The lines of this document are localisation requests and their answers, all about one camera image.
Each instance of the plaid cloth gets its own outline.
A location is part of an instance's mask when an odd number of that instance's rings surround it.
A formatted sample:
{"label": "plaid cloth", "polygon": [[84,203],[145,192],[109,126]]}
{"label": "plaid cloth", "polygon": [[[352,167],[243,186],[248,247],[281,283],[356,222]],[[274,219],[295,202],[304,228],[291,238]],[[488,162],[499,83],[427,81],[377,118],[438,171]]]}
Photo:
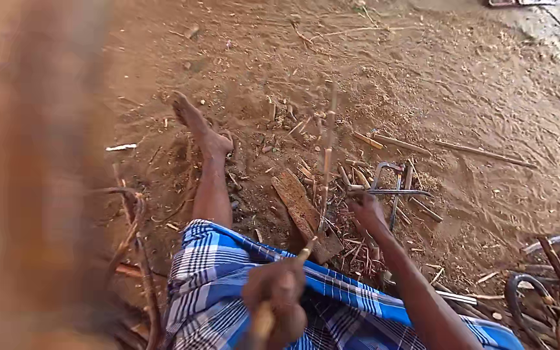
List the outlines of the plaid cloth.
{"label": "plaid cloth", "polygon": [[[241,298],[248,271],[293,257],[207,220],[183,233],[168,281],[166,349],[230,349],[248,329]],[[312,262],[304,265],[300,304],[308,318],[292,349],[425,349],[399,299]],[[513,333],[489,321],[461,316],[487,349],[522,350]]]}

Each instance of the man's hand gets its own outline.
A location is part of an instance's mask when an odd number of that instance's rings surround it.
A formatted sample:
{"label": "man's hand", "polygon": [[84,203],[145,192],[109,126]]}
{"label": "man's hand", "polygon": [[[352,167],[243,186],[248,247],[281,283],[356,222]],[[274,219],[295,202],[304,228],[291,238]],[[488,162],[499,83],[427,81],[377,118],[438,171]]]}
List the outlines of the man's hand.
{"label": "man's hand", "polygon": [[291,258],[250,270],[241,292],[245,306],[252,315],[262,301],[269,301],[275,317],[267,349],[282,349],[304,334],[306,312],[299,305],[306,281],[303,266]]}
{"label": "man's hand", "polygon": [[388,227],[384,208],[374,195],[367,192],[356,194],[347,199],[347,205],[369,232],[375,231],[377,227]]}

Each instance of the man's foot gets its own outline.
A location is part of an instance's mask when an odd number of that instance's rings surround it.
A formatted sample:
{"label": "man's foot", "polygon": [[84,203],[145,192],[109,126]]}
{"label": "man's foot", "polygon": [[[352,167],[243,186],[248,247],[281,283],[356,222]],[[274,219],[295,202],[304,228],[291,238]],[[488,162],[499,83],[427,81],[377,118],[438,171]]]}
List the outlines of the man's foot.
{"label": "man's foot", "polygon": [[233,150],[233,142],[214,132],[202,116],[202,113],[187,100],[185,95],[178,91],[175,91],[175,95],[174,103],[172,104],[174,113],[181,123],[187,125],[192,132],[193,139],[195,139],[202,151],[202,156],[205,158],[224,158],[229,154]]}

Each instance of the man's leg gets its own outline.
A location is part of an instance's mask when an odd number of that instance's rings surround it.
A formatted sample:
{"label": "man's leg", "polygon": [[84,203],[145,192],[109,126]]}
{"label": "man's leg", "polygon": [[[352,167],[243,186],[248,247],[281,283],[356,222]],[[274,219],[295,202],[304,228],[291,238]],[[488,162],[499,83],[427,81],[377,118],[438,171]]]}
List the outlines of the man's leg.
{"label": "man's leg", "polygon": [[207,219],[231,228],[233,211],[228,199],[224,165],[233,143],[214,132],[198,108],[189,103],[182,93],[176,93],[173,107],[202,151],[202,177],[193,200],[192,219]]}

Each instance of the dirt ground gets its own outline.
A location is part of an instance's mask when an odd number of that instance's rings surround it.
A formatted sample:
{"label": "dirt ground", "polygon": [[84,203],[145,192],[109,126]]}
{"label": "dirt ground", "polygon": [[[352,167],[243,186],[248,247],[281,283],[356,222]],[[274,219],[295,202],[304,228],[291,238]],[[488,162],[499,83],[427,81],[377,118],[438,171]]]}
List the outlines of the dirt ground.
{"label": "dirt ground", "polygon": [[[106,146],[137,143],[137,148],[106,153],[106,164],[120,163],[129,185],[149,201],[145,233],[156,271],[167,274],[180,247],[179,233],[166,224],[182,228],[191,218],[201,165],[169,106],[174,89],[235,138],[228,168],[243,188],[229,188],[231,199],[239,201],[234,229],[257,239],[257,228],[265,244],[290,251],[303,245],[271,178],[284,169],[303,177],[296,168],[300,158],[321,168],[317,149],[323,141],[316,124],[287,136],[294,125],[286,118],[287,106],[298,121],[324,112],[332,81],[338,83],[336,158],[373,167],[414,159],[423,186],[436,196],[426,203],[444,218],[441,224],[402,200],[411,224],[398,222],[394,230],[428,278],[439,269],[426,264],[440,265],[445,269],[440,281],[454,291],[501,294],[506,273],[482,284],[478,279],[514,268],[522,259],[519,249],[535,235],[560,234],[560,55],[549,44],[489,16],[432,11],[404,1],[372,0],[367,12],[342,0],[114,5],[104,51],[105,104],[116,127]],[[274,118],[270,100],[277,103]],[[433,156],[390,145],[377,150],[352,131],[390,133]],[[434,145],[436,139],[539,168],[450,151]],[[273,151],[261,151],[276,143]],[[332,187],[329,219],[346,249],[329,267],[372,284],[372,272],[361,262],[364,251],[353,263],[342,261],[355,246],[346,239],[359,235],[344,193]],[[387,211],[389,200],[382,198]],[[114,199],[107,210],[105,225],[117,242],[124,232],[120,201]]]}

